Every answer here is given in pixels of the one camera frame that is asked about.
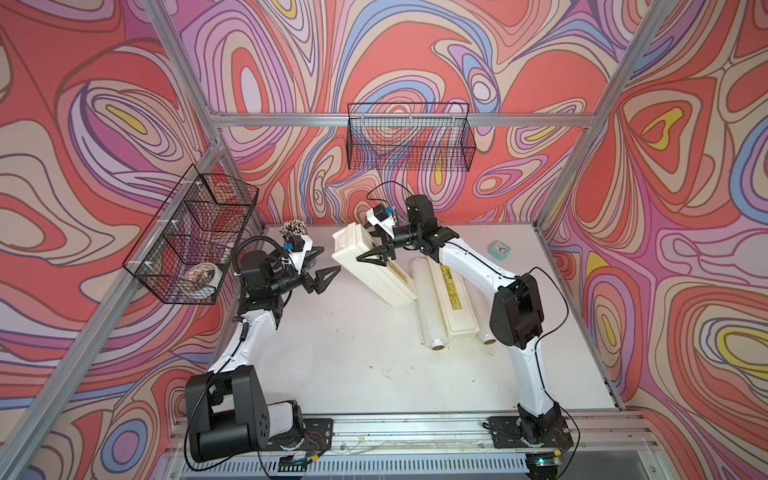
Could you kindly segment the cream plastic wrap dispenser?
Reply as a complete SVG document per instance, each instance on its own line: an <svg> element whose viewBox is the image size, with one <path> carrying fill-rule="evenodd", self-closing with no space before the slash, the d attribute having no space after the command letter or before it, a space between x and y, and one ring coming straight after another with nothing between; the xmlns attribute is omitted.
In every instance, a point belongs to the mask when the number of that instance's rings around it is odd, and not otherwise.
<svg viewBox="0 0 768 480"><path fill-rule="evenodd" d="M334 232L332 238L332 258L390 306L399 307L417 299L413 279L395 261L388 260L385 266L381 266L357 260L358 256L377 247L360 224L348 224Z"/></svg>

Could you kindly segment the white plastic wrap roll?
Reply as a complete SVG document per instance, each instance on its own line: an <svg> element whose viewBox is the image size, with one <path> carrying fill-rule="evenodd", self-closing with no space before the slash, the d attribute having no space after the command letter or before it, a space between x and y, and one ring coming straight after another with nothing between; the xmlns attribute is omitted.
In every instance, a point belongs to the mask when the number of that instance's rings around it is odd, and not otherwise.
<svg viewBox="0 0 768 480"><path fill-rule="evenodd" d="M410 269L416 289L423 343L430 350L442 350L447 345L447 333L428 261L414 258Z"/></svg>

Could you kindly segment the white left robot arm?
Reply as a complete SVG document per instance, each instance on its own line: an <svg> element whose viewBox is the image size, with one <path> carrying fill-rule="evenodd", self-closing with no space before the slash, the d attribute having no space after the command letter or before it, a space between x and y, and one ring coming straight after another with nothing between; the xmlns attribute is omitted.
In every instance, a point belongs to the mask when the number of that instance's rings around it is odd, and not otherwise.
<svg viewBox="0 0 768 480"><path fill-rule="evenodd" d="M185 387L182 452L191 470L270 450L304 451L308 457L299 463L306 466L329 450L330 433L307 425L297 401L267 401L256 368L293 291L322 294L339 274L339 267L309 272L323 251L306 234L281 242L256 235L233 250L231 268L241 285L237 327L219 359Z"/></svg>

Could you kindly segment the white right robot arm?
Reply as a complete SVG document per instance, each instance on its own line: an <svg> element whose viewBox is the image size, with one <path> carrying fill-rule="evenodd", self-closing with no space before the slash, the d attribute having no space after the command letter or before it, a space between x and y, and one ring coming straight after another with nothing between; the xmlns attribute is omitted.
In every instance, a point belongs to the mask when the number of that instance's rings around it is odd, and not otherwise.
<svg viewBox="0 0 768 480"><path fill-rule="evenodd" d="M519 388L519 429L531 446L545 443L560 429L562 409L547 390L541 339L544 311L539 286L529 273L495 266L437 220L426 196L405 200L407 221L399 224L394 209L381 204L366 212L364 229L380 244L357 257L360 263L385 266L398 248L418 251L472 283L491 301L488 325L495 339L509 348Z"/></svg>

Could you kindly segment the cup of pencils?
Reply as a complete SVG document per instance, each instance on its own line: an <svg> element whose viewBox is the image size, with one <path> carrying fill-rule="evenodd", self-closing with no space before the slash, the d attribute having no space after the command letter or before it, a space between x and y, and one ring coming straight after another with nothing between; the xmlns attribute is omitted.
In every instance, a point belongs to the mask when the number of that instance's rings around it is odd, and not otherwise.
<svg viewBox="0 0 768 480"><path fill-rule="evenodd" d="M302 220L289 220L280 228L280 235L288 242L293 236L307 235L307 226Z"/></svg>

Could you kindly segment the tape roll in basket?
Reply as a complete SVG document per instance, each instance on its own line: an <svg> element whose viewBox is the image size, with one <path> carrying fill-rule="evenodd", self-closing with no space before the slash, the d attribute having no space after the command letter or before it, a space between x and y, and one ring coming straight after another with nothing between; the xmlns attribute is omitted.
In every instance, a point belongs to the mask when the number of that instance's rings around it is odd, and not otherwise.
<svg viewBox="0 0 768 480"><path fill-rule="evenodd" d="M193 299L205 299L213 295L221 280L222 272L213 263L204 262L188 270L181 281L182 292Z"/></svg>

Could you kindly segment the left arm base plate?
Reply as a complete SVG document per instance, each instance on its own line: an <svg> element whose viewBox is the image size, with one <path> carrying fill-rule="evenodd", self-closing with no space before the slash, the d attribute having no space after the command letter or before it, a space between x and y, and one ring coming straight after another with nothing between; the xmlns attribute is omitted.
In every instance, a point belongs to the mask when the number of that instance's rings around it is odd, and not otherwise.
<svg viewBox="0 0 768 480"><path fill-rule="evenodd" d="M265 451L322 453L331 449L333 431L334 421L330 417L304 419L301 427L272 437Z"/></svg>

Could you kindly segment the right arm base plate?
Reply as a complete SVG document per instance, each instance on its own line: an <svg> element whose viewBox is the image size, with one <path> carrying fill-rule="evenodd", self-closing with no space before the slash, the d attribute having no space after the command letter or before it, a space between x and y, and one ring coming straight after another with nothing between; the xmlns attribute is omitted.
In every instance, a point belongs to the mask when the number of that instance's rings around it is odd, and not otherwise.
<svg viewBox="0 0 768 480"><path fill-rule="evenodd" d="M491 416L482 427L492 437L496 449L535 449L567 451L574 438L562 416L532 419L527 416Z"/></svg>

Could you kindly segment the aluminium front rail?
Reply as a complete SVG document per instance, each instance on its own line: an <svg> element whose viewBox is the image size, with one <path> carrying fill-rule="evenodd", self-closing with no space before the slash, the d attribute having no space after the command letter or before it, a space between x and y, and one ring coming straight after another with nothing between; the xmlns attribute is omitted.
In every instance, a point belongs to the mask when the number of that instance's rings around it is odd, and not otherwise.
<svg viewBox="0 0 768 480"><path fill-rule="evenodd" d="M328 415L316 460L273 451L196 466L179 451L154 479L674 479L649 423L628 411L577 411L540 446L514 439L509 412Z"/></svg>

